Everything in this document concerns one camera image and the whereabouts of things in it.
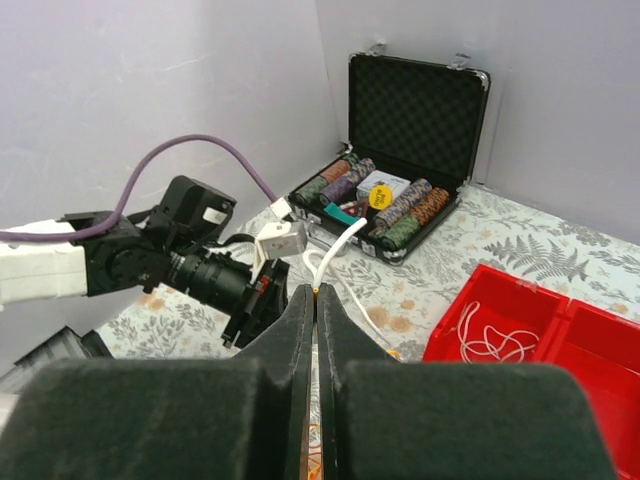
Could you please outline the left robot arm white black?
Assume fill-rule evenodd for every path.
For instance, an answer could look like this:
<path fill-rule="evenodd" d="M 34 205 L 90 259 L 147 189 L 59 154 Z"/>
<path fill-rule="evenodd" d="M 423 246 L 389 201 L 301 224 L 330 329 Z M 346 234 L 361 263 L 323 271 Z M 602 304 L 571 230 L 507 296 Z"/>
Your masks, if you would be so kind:
<path fill-rule="evenodd" d="M 152 209 L 118 216 L 109 231 L 58 243 L 1 245 L 1 302 L 97 296 L 164 284 L 228 315 L 225 347 L 243 348 L 287 307 L 289 266 L 237 261 L 218 239 L 235 199 L 178 176 Z"/>

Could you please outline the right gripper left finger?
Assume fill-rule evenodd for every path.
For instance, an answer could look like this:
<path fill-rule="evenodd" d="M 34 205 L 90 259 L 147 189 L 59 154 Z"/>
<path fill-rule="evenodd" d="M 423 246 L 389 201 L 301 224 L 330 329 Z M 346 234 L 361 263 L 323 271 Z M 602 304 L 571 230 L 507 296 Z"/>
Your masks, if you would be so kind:
<path fill-rule="evenodd" d="M 229 359 L 63 360 L 20 395 L 5 479 L 303 479 L 314 299 Z"/>

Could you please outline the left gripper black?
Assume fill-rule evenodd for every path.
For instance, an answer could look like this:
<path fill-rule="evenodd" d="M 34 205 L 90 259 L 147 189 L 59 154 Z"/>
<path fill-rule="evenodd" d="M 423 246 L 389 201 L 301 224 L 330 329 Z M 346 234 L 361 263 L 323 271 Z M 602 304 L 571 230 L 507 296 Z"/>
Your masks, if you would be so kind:
<path fill-rule="evenodd" d="M 271 326 L 288 304 L 290 265 L 269 260 L 252 278 L 252 267 L 229 253 L 171 256 L 169 286 L 229 317 L 221 338 L 242 349 Z"/>

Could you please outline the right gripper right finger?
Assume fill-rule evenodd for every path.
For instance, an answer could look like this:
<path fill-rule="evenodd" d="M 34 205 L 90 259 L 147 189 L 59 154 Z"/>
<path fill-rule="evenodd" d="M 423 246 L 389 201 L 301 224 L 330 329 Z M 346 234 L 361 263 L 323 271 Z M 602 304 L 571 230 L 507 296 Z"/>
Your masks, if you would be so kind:
<path fill-rule="evenodd" d="M 586 395 L 547 364 L 402 363 L 317 294 L 327 479 L 612 479 Z"/>

